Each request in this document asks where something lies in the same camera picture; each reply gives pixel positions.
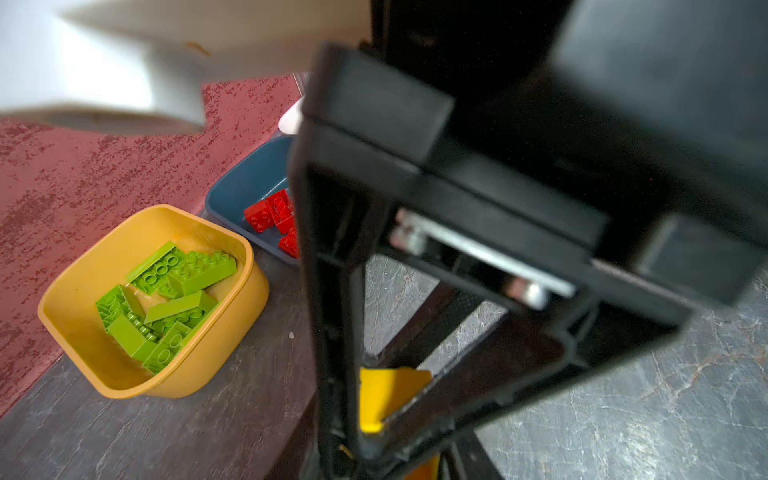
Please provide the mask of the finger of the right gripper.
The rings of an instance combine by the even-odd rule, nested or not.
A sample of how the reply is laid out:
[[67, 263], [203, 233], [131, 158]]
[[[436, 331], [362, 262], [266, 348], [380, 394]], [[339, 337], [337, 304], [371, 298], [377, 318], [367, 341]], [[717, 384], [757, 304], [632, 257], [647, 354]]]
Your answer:
[[359, 427], [365, 266], [384, 226], [384, 202], [339, 169], [359, 148], [335, 129], [303, 122], [289, 182], [312, 323], [317, 450], [326, 479], [362, 479]]
[[361, 431], [362, 479], [404, 475], [461, 434], [567, 382], [580, 370], [573, 329], [594, 319], [598, 304], [583, 289], [538, 314], [504, 315], [379, 432]]

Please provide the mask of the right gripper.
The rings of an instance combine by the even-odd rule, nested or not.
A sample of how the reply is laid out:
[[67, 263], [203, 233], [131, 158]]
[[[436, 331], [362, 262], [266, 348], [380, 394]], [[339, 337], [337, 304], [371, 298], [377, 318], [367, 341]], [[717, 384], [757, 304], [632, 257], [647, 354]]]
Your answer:
[[374, 1], [299, 135], [303, 267], [374, 252], [664, 323], [767, 260], [763, 1]]

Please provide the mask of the red long lego brick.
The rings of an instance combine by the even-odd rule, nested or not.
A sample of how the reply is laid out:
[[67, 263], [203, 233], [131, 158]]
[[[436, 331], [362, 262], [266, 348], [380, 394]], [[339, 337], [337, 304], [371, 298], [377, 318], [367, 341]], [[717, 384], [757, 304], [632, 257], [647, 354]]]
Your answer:
[[286, 189], [270, 195], [265, 200], [270, 206], [274, 225], [276, 220], [294, 215], [293, 203]]

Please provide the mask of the small orange lego brick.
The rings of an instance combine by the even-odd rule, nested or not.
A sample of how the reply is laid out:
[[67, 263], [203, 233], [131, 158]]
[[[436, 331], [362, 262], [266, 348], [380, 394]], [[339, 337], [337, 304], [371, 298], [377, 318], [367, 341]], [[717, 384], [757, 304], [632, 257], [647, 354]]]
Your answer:
[[404, 405], [432, 380], [432, 373], [410, 367], [360, 369], [360, 429], [365, 434], [379, 432], [384, 420]]

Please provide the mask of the small green lego brick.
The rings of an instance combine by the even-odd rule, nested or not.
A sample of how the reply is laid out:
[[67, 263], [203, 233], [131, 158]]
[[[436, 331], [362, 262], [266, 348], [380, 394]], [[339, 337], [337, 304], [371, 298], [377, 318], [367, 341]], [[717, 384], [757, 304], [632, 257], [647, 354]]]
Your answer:
[[162, 336], [149, 356], [142, 362], [143, 367], [152, 374], [160, 373], [186, 345], [192, 329], [183, 323], [175, 322]]

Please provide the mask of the small red lego brick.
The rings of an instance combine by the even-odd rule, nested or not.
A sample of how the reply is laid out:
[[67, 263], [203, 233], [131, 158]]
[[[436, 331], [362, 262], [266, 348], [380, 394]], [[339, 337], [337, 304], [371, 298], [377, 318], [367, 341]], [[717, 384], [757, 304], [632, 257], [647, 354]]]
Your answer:
[[274, 226], [271, 209], [266, 200], [247, 207], [244, 210], [244, 218], [256, 233], [263, 233]]

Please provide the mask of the green long lego brick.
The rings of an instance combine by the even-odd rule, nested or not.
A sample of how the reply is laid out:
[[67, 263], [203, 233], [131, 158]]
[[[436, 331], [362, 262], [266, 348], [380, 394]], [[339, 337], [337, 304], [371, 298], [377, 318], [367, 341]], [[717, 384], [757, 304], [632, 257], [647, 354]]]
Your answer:
[[237, 272], [236, 260], [222, 252], [189, 252], [169, 274], [170, 286], [182, 296], [204, 290]]

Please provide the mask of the teal plastic bin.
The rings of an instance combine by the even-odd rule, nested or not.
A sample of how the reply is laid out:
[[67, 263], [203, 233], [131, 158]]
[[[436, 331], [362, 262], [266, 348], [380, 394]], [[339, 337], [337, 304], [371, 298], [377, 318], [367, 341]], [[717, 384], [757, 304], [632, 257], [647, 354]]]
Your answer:
[[291, 136], [276, 137], [248, 154], [210, 189], [205, 212], [255, 247], [298, 268], [299, 261], [279, 248], [282, 235], [276, 227], [257, 233], [244, 216], [247, 207], [289, 188], [287, 166], [292, 142]]

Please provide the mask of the white plastic bin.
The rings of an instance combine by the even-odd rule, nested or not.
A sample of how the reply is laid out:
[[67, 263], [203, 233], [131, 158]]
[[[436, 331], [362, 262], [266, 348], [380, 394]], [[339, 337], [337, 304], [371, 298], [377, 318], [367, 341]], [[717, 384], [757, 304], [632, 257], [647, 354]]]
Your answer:
[[304, 97], [297, 100], [279, 119], [278, 129], [283, 135], [297, 135], [303, 122], [302, 103]]

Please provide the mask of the yellow plastic bin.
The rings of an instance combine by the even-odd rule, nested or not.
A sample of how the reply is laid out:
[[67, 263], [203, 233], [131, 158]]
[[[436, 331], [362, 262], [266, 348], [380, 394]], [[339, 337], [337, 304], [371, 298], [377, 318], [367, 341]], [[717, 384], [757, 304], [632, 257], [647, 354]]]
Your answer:
[[[192, 329], [186, 345], [158, 374], [132, 359], [104, 329], [95, 302], [116, 285], [129, 288], [145, 316], [173, 299], [147, 295], [126, 276], [166, 242], [189, 252], [222, 251], [237, 272], [204, 289], [218, 304]], [[103, 396], [181, 398], [207, 384], [263, 311], [269, 283], [242, 236], [170, 205], [144, 209], [117, 226], [69, 266], [43, 295], [38, 315], [68, 357]], [[153, 331], [159, 341], [164, 334]]]

